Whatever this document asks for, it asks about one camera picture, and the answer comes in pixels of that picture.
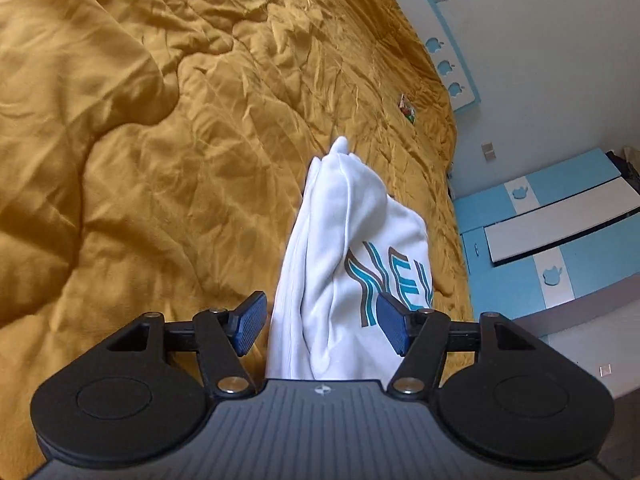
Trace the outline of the wall light switch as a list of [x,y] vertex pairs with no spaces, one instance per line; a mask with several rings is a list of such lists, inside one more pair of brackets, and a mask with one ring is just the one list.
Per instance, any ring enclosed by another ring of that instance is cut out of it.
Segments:
[[482,153],[486,162],[491,162],[497,158],[494,144],[486,142],[482,144]]

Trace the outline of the blue and white wardrobe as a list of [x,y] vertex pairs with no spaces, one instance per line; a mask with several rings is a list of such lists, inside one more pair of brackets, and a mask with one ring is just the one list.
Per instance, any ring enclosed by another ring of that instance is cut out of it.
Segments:
[[476,315],[545,335],[639,296],[639,175],[600,148],[454,201]]

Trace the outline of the white and blue headboard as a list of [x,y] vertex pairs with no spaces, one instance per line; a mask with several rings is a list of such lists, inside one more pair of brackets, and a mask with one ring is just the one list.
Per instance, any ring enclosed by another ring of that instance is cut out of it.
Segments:
[[396,0],[430,56],[455,113],[480,102],[469,67],[435,0]]

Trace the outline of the white Nevada sweatshirt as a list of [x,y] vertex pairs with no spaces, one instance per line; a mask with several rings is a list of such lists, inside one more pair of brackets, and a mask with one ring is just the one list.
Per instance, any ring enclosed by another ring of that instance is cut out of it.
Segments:
[[378,326],[388,292],[434,306],[427,229],[340,136],[308,169],[271,313],[269,379],[387,384],[401,362]]

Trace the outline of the small green snack packet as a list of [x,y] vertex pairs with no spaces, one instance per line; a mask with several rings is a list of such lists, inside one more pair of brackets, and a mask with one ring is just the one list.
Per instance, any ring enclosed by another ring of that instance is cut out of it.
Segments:
[[399,97],[398,108],[409,122],[412,124],[416,122],[416,109],[405,94]]

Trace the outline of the mustard yellow quilt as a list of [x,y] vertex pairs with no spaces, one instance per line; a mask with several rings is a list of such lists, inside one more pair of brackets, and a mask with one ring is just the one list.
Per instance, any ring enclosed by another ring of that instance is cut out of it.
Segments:
[[396,0],[1,0],[3,478],[42,464],[38,386],[119,327],[274,293],[338,136],[424,219],[436,308],[470,318],[454,113]]

